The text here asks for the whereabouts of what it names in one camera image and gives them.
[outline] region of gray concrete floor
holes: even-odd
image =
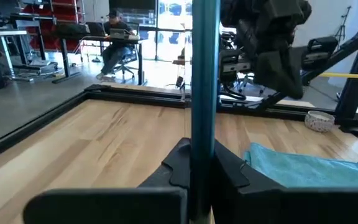
[[[55,55],[57,55],[56,58],[51,56],[50,59],[61,62],[62,59],[59,58],[59,55]],[[184,72],[169,62],[145,61],[144,64],[148,86],[168,88],[168,84],[176,82],[177,72]],[[85,62],[81,67],[72,68],[72,70],[81,71],[81,76],[59,84],[52,84],[51,79],[46,79],[36,80],[33,83],[13,82],[1,89],[0,137],[80,93],[84,88],[94,83],[99,83],[94,76],[99,73],[101,66],[101,63]],[[187,68],[185,73],[186,79],[189,80],[191,69]],[[327,83],[327,80],[323,78],[315,79],[312,82],[312,86],[318,86],[320,90],[309,88],[305,93],[303,101],[309,101],[318,108],[335,108],[336,102],[334,100],[334,94],[338,90],[334,90],[333,87]],[[325,91],[327,89],[332,90],[332,92],[327,93]],[[250,87],[249,90],[247,90],[247,94],[257,96],[259,95],[259,90],[253,90],[252,87]]]

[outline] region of blue metal post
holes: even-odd
[[[220,0],[193,1],[191,82],[191,213],[194,223],[209,218],[209,167],[214,155]]]

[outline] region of teal cloth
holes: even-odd
[[[285,187],[358,187],[358,162],[275,152],[256,143],[244,160]]]

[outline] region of chair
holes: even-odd
[[[127,22],[128,26],[132,29],[136,30],[136,34],[139,35],[139,24],[134,22]],[[128,63],[137,61],[138,58],[138,51],[137,47],[133,45],[132,52],[129,55],[123,56],[123,58],[118,62],[118,66],[115,66],[112,70],[113,74],[122,71],[122,80],[125,83],[125,72],[129,72],[132,74],[132,79],[135,78],[135,73],[131,69],[137,70],[138,68],[127,66]]]

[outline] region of man sitting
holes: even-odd
[[[121,21],[121,16],[119,12],[113,9],[109,13],[109,22],[104,24],[104,30],[107,35],[106,40],[110,38],[110,29],[124,29],[135,35],[135,32],[132,28],[130,28],[125,22]],[[123,43],[113,43],[106,50],[103,51],[103,62],[104,66],[101,70],[101,73],[96,76],[97,79],[102,79],[108,73],[111,73],[113,68],[117,65],[117,63],[128,54],[131,54],[132,47],[129,44]]]

